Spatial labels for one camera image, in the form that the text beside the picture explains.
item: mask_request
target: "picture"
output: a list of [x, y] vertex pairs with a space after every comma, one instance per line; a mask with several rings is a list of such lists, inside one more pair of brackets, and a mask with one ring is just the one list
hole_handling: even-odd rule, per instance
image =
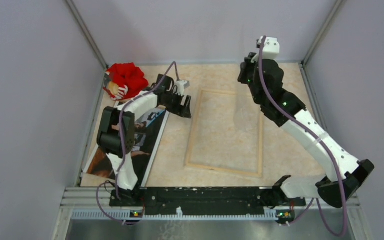
[[[137, 175], [138, 182], [143, 187], [151, 171], [168, 116], [169, 113], [164, 108], [156, 107], [138, 118], [134, 125], [135, 145], [130, 153], [134, 172]], [[119, 130], [118, 125], [114, 125], [112, 128], [117, 131]], [[111, 161], [99, 146], [96, 146], [92, 152], [83, 172], [109, 180], [116, 179]]]

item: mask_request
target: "aluminum frame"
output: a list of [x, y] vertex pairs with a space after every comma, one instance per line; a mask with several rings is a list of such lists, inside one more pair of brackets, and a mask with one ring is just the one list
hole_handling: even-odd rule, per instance
[[[83, 36], [85, 37], [86, 41], [89, 43], [90, 47], [92, 48], [96, 58], [98, 59], [99, 63], [103, 67], [103, 69], [108, 68], [108, 64], [104, 59], [104, 56], [102, 55], [101, 51], [99, 50], [95, 40], [93, 39], [91, 33], [88, 30], [88, 27], [86, 23], [84, 22], [83, 18], [81, 17], [81, 14], [79, 13], [76, 5], [74, 4], [73, 0], [64, 0], [67, 4], [67, 7], [69, 8], [71, 14], [74, 17], [74, 20], [79, 25]], [[317, 100], [317, 96], [314, 92], [314, 89], [312, 87], [311, 79], [309, 78], [306, 66], [308, 62], [311, 60], [314, 51], [317, 49], [319, 44], [323, 41], [324, 36], [329, 31], [330, 26], [332, 25], [333, 21], [335, 20], [336, 16], [338, 15], [339, 11], [343, 7], [346, 0], [336, 0], [331, 12], [329, 13], [325, 23], [323, 24], [322, 28], [320, 29], [319, 33], [317, 34], [314, 42], [312, 43], [311, 47], [309, 48], [307, 54], [305, 55], [305, 58], [300, 63], [300, 70], [301, 74], [304, 80], [304, 84], [310, 99], [310, 104], [312, 106], [312, 109], [314, 111], [314, 117], [316, 118], [317, 122], [325, 129], [327, 129], [326, 122], [323, 118], [323, 113], [320, 109], [319, 102]], [[98, 110], [99, 106], [102, 101], [103, 92], [101, 91], [98, 97], [96, 98], [95, 105], [94, 105], [94, 112], [95, 115], [93, 116], [93, 119], [91, 119], [91, 125], [89, 129], [89, 138], [88, 142], [85, 146], [85, 149], [83, 151], [82, 161], [81, 164], [83, 165], [84, 160], [87, 157], [87, 152], [89, 151], [89, 146], [91, 142], [91, 136], [93, 135], [94, 131], [94, 122], [97, 120], [98, 117]], [[110, 197], [111, 194], [108, 193], [105, 189], [100, 189], [99, 191], [99, 198], [101, 205], [104, 209], [110, 210], [112, 207], [110, 207]], [[354, 235], [354, 238], [356, 240], [371, 240], [373, 239], [373, 235], [371, 233], [369, 224], [367, 222], [366, 216], [360, 206], [360, 201], [357, 196], [352, 197], [348, 202], [348, 219], [351, 226], [351, 231]], [[323, 209], [332, 209], [331, 206], [327, 204], [322, 204]], [[70, 220], [72, 218], [72, 215], [75, 211], [81, 211], [81, 210], [92, 210], [96, 211], [99, 210], [98, 206], [96, 204], [96, 188], [95, 187], [67, 187], [64, 192], [64, 196], [61, 201], [59, 213], [57, 222], [54, 228], [54, 233], [52, 236], [53, 240], [64, 240], [66, 239]]]

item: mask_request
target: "gray wall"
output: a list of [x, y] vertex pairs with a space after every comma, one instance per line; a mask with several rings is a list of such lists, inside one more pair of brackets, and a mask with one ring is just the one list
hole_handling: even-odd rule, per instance
[[239, 62], [263, 34], [304, 58], [334, 0], [74, 0], [107, 62]]
[[49, 239], [102, 68], [62, 0], [0, 1], [0, 239]]
[[308, 71], [331, 135], [375, 164], [358, 195], [384, 239], [384, 1], [347, 1]]

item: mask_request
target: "stuffed toy face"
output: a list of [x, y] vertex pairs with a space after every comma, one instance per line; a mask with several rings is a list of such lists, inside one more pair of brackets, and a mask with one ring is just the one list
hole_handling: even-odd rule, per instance
[[105, 72], [103, 89], [114, 101], [133, 98], [148, 86], [144, 76], [133, 63], [116, 63]]

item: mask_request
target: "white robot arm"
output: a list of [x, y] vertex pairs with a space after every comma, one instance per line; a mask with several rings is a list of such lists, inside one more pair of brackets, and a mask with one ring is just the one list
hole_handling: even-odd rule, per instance
[[[260, 48], [261, 44], [263, 44], [261, 72], [258, 65], [259, 54], [251, 52], [240, 65], [241, 72], [238, 82], [248, 85], [254, 102], [261, 106], [264, 115], [294, 137], [322, 166], [326, 173], [309, 177], [284, 176], [276, 183], [276, 186], [280, 187], [289, 199], [321, 198], [329, 205], [340, 208], [342, 207], [339, 190], [340, 182], [343, 183], [345, 198], [348, 200], [373, 171], [374, 165], [367, 159], [360, 161], [346, 152], [314, 120], [303, 102], [293, 93], [283, 89], [284, 72], [274, 61], [280, 51], [277, 38], [261, 37], [257, 40], [257, 48]], [[263, 75], [266, 91], [270, 96], [266, 95], [260, 73]], [[276, 102], [283, 113], [273, 105], [272, 101]], [[318, 138], [316, 139], [303, 127], [286, 117], [284, 113], [292, 116], [298, 123], [307, 127]], [[338, 179], [331, 156], [329, 156], [321, 142], [332, 153], [339, 169], [340, 179]]]
[[[98, 144], [105, 149], [106, 156], [111, 161], [112, 168], [117, 173], [117, 185], [121, 189], [133, 190], [138, 182], [138, 177], [133, 168], [131, 149], [135, 142], [135, 122], [149, 110], [163, 105], [167, 111], [183, 118], [191, 118], [191, 96], [184, 96], [185, 89], [189, 87], [189, 81], [174, 81], [171, 77], [158, 76], [157, 82], [164, 81], [155, 92], [141, 91], [138, 96], [132, 98], [129, 104], [119, 105], [117, 108], [107, 107], [103, 111], [101, 125], [98, 132]], [[123, 126], [126, 143], [126, 154], [123, 166], [123, 153], [120, 137], [114, 135], [111, 125], [118, 125], [120, 112], [124, 109]]]

